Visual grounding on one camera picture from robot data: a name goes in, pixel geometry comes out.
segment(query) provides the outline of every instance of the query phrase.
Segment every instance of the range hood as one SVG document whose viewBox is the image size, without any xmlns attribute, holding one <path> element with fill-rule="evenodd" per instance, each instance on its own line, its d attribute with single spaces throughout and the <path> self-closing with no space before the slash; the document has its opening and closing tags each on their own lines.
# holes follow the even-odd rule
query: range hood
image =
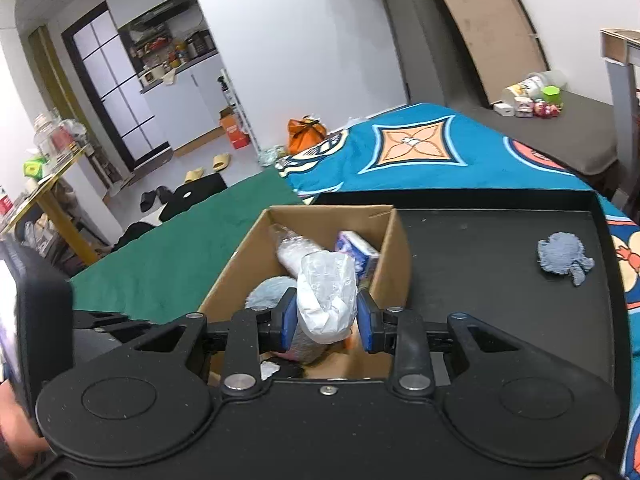
<svg viewBox="0 0 640 480">
<path fill-rule="evenodd" d="M 129 23 L 129 28 L 144 32 L 150 28 L 170 20 L 196 4 L 196 0 L 169 0 L 158 5 Z"/>
</svg>

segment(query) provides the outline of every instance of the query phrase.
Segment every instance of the metal bolt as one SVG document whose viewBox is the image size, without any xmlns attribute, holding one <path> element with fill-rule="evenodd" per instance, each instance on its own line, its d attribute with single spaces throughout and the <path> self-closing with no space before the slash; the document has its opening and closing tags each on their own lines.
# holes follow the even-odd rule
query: metal bolt
<svg viewBox="0 0 640 480">
<path fill-rule="evenodd" d="M 400 386 L 405 390 L 420 392 L 431 386 L 431 379 L 422 374 L 409 374 L 400 379 Z"/>
<path fill-rule="evenodd" d="M 255 378 L 249 374 L 233 374 L 225 379 L 225 386 L 231 390 L 241 392 L 255 385 Z"/>
<path fill-rule="evenodd" d="M 336 386 L 320 386 L 320 393 L 323 395 L 335 395 L 338 393 L 338 388 Z"/>
</svg>

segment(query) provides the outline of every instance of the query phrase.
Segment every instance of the yellow table leg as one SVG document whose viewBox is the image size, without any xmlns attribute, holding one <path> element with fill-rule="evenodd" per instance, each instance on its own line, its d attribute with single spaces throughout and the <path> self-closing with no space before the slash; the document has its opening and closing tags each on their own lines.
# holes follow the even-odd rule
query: yellow table leg
<svg viewBox="0 0 640 480">
<path fill-rule="evenodd" d="M 47 214 L 49 220 L 56 226 L 66 243 L 69 244 L 71 250 L 76 253 L 78 258 L 80 258 L 86 266 L 90 266 L 98 261 L 98 254 L 91 248 L 87 241 L 82 238 L 67 214 L 62 211 L 60 204 L 52 192 L 47 191 L 37 199 L 37 202 Z"/>
</svg>

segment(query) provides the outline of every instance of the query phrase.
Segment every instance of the orange bag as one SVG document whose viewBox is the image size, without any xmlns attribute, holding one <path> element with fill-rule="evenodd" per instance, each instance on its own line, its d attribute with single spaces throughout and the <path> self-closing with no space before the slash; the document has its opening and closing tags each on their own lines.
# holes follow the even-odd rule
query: orange bag
<svg viewBox="0 0 640 480">
<path fill-rule="evenodd" d="M 289 121 L 289 153 L 297 155 L 326 139 L 326 128 L 320 121 L 305 116 L 301 121 Z"/>
</svg>

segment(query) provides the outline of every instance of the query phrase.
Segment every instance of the yellow slipper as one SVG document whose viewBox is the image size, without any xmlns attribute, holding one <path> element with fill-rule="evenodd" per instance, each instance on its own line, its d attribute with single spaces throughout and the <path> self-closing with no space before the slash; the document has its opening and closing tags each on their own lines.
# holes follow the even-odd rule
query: yellow slipper
<svg viewBox="0 0 640 480">
<path fill-rule="evenodd" d="M 199 178 L 202 178 L 203 175 L 204 175 L 204 168 L 198 168 L 197 170 L 190 171 L 184 177 L 184 183 L 188 184 L 190 182 L 193 182 L 194 180 L 198 180 Z"/>
<path fill-rule="evenodd" d="M 231 162 L 231 155 L 223 153 L 222 155 L 216 155 L 213 157 L 213 171 L 218 172 L 226 170 Z"/>
</svg>

